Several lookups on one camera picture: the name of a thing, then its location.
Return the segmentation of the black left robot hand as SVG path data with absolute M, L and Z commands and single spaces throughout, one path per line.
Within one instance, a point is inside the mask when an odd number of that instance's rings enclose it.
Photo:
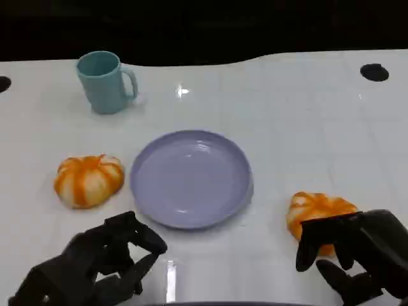
M 52 259 L 31 268 L 9 305 L 118 305 L 143 291 L 142 279 L 166 242 L 133 211 L 75 235 Z

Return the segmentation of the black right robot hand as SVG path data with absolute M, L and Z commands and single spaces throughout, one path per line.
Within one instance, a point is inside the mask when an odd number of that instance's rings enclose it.
M 407 305 L 407 228 L 388 210 L 303 221 L 296 270 L 316 265 L 344 305 L 384 291 Z

